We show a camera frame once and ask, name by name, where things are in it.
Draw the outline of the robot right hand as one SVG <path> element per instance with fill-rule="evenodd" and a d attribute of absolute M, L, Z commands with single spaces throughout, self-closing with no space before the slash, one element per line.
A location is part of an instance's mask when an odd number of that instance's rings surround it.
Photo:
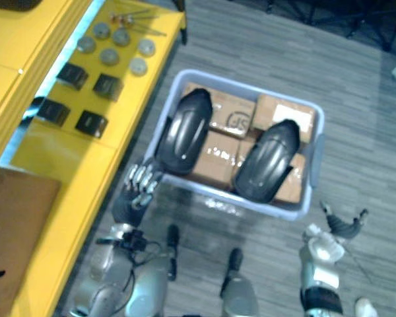
<path fill-rule="evenodd" d="M 324 212 L 330 234 L 342 246 L 348 244 L 352 239 L 356 238 L 362 227 L 366 224 L 370 212 L 363 209 L 358 216 L 354 217 L 352 222 L 346 222 L 336 215 L 331 206 L 325 201 L 320 201 L 319 205 Z"/>

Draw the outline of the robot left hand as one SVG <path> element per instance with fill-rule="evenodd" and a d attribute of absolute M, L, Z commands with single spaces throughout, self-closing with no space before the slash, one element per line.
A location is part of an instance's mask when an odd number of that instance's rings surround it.
<path fill-rule="evenodd" d="M 112 209 L 115 223 L 133 227 L 141 224 L 163 174 L 161 165 L 153 158 L 132 164 L 128 168 L 121 193 Z"/>

